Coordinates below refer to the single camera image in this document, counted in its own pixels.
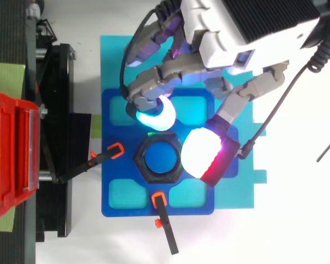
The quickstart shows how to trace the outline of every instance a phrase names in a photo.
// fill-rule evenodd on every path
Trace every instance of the white table surface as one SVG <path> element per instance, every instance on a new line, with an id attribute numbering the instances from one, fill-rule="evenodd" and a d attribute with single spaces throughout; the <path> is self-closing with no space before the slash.
<path id="1" fill-rule="evenodd" d="M 44 16 L 59 43 L 77 51 L 75 112 L 100 114 L 100 35 L 131 35 L 157 0 L 46 0 Z M 292 58 L 287 81 L 257 100 L 262 122 L 314 50 Z M 305 73 L 258 140 L 255 169 L 267 184 L 255 185 L 255 209 L 217 210 L 210 216 L 171 217 L 180 253 L 169 252 L 155 217 L 106 218 L 101 213 L 101 168 L 73 181 L 72 232 L 46 233 L 36 245 L 38 264 L 66 263 L 327 263 L 330 264 L 330 63 Z M 91 149 L 101 150 L 101 140 Z"/>

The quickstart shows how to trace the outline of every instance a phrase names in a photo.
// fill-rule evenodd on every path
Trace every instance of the coiled cable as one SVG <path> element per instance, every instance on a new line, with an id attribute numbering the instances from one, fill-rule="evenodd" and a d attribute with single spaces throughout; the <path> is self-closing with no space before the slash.
<path id="1" fill-rule="evenodd" d="M 308 62 L 308 69 L 313 73 L 319 73 L 330 60 L 330 28 L 329 33 L 319 45 L 317 51 Z"/>

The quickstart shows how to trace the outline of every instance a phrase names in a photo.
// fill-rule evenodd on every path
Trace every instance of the blue tray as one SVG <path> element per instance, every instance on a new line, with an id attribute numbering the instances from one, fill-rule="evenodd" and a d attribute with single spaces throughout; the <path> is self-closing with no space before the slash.
<path id="1" fill-rule="evenodd" d="M 165 193 L 169 203 L 169 215 L 207 215 L 212 213 L 214 208 L 252 208 L 254 184 L 266 182 L 265 171 L 253 169 L 252 154 L 245 161 L 235 159 L 215 189 L 207 187 L 186 172 L 175 184 L 145 182 L 132 157 L 141 140 L 151 130 L 127 116 L 125 101 L 117 89 L 122 52 L 129 40 L 130 37 L 126 36 L 101 37 L 102 149 L 105 150 L 117 141 L 125 147 L 122 157 L 102 166 L 103 214 L 108 217 L 157 215 L 150 199 L 156 191 Z M 134 80 L 139 72 L 160 63 L 170 46 L 171 40 L 146 63 L 127 69 L 125 83 Z M 252 78 L 251 74 L 230 76 L 224 73 L 224 76 L 234 85 Z M 190 88 L 175 89 L 171 98 L 178 117 L 171 130 L 178 134 L 182 142 L 189 131 L 200 127 L 220 104 L 214 101 L 205 89 L 199 89 L 201 87 L 202 84 L 197 84 Z M 245 142 L 254 134 L 258 126 L 252 120 L 252 104 L 245 108 L 235 126 L 238 130 L 232 127 L 229 133 L 240 142 Z M 159 169 L 171 167 L 174 159 L 166 146 L 154 146 L 152 153 L 159 153 L 159 158 L 151 159 L 152 155 L 147 155 L 147 163 Z"/>

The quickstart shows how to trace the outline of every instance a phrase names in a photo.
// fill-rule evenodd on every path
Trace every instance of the hexagonal nut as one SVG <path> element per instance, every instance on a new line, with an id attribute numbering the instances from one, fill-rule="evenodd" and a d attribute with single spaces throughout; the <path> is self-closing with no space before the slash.
<path id="1" fill-rule="evenodd" d="M 146 164 L 145 153 L 151 145 L 157 142 L 168 143 L 176 152 L 177 160 L 175 166 L 169 172 L 156 173 Z M 176 183 L 183 172 L 180 156 L 181 149 L 182 142 L 179 140 L 176 133 L 167 131 L 151 132 L 148 133 L 140 143 L 138 149 L 134 153 L 133 161 L 147 183 Z"/>

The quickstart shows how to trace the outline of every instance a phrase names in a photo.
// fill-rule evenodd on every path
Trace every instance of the light blue base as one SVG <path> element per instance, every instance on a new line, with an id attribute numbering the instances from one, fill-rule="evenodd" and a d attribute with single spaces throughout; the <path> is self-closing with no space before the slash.
<path id="1" fill-rule="evenodd" d="M 119 71 L 122 61 L 122 51 L 128 43 L 128 36 L 102 36 L 101 37 L 101 87 L 102 93 L 105 89 L 115 89 L 119 86 Z M 137 68 L 128 68 L 125 72 L 125 83 L 128 84 L 135 80 L 138 73 L 146 70 L 153 65 L 161 63 L 161 60 L 167 49 L 171 46 L 169 40 L 163 44 L 161 50 L 154 54 L 146 63 Z M 243 84 L 252 78 L 250 73 L 241 74 L 238 76 L 230 76 L 224 73 L 224 76 L 233 84 Z M 202 88 L 201 83 L 191 86 L 192 88 Z M 114 97 L 110 108 L 117 109 L 111 111 L 110 121 L 113 125 L 132 125 L 134 121 L 130 119 L 124 112 L 125 101 L 121 97 Z M 186 125 L 202 124 L 206 120 L 205 109 L 206 101 L 203 97 L 188 97 L 183 99 L 180 97 L 173 98 L 173 103 L 178 111 L 178 119 Z M 198 115 L 187 115 L 188 111 L 195 109 Z M 239 131 L 239 141 L 245 144 L 251 138 L 260 124 L 253 123 L 252 103 L 250 103 L 235 122 L 235 126 Z M 112 181 L 109 190 L 107 202 L 111 207 L 117 209 L 129 208 L 139 210 L 149 202 L 150 194 L 146 189 L 139 186 L 130 179 L 123 179 L 120 182 Z M 239 173 L 234 178 L 223 178 L 215 187 L 215 208 L 253 208 L 254 207 L 254 184 L 266 183 L 266 172 L 264 170 L 254 170 L 253 154 L 244 161 L 239 161 Z M 188 196 L 187 193 L 192 193 L 196 190 L 198 195 Z M 173 187 L 169 192 L 169 203 L 172 207 L 196 207 L 202 206 L 205 203 L 206 187 L 198 180 L 183 180 L 176 187 Z"/>

